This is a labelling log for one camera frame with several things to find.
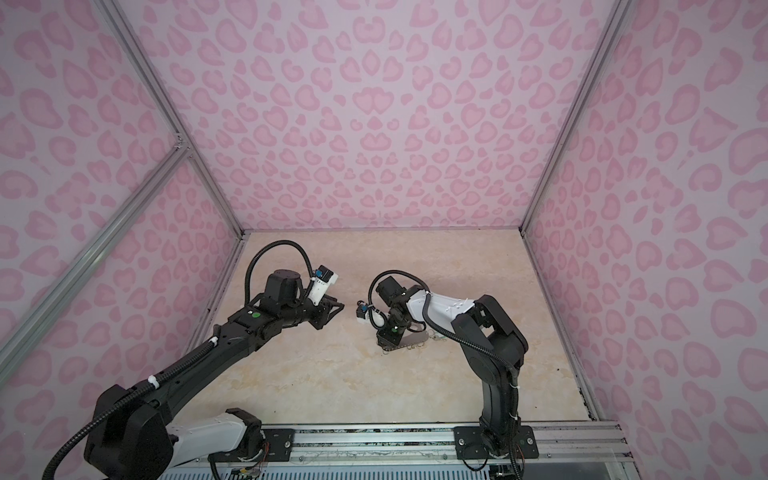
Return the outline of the metal key holder plate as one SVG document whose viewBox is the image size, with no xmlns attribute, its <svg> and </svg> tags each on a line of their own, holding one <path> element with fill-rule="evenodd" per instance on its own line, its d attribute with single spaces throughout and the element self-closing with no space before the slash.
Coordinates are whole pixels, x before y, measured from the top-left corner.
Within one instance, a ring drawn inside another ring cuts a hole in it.
<svg viewBox="0 0 768 480">
<path fill-rule="evenodd" d="M 384 355 L 388 355 L 398 350 L 420 348 L 424 346 L 428 341 L 442 340 L 446 340 L 444 335 L 428 330 L 424 332 L 410 333 L 409 335 L 404 336 L 398 345 L 394 347 L 383 347 L 382 350 Z"/>
</svg>

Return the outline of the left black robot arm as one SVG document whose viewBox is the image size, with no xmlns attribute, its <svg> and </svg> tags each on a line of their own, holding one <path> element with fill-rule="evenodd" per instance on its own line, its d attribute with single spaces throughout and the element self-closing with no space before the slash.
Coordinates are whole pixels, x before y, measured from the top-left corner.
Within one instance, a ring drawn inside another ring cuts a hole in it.
<svg viewBox="0 0 768 480">
<path fill-rule="evenodd" d="M 338 279 L 320 266 L 307 284 L 278 269 L 212 336 L 180 360 L 126 389 L 113 386 L 94 410 L 84 458 L 109 479 L 157 479 L 168 468 L 200 457 L 258 460 L 267 441 L 262 422 L 240 407 L 187 425 L 176 415 L 230 367 L 282 331 L 309 323 L 322 329 L 344 308 L 327 291 Z"/>
</svg>

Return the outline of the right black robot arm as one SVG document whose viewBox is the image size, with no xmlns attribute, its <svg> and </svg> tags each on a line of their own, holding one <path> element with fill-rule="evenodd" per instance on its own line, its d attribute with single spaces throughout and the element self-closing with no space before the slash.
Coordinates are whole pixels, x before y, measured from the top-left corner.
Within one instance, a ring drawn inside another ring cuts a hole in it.
<svg viewBox="0 0 768 480">
<path fill-rule="evenodd" d="M 453 298 L 408 272 L 387 270 L 371 282 L 357 315 L 387 352 L 422 343 L 432 333 L 460 345 L 482 383 L 482 445 L 492 456 L 511 455 L 521 428 L 518 378 L 529 344 L 495 297 Z"/>
</svg>

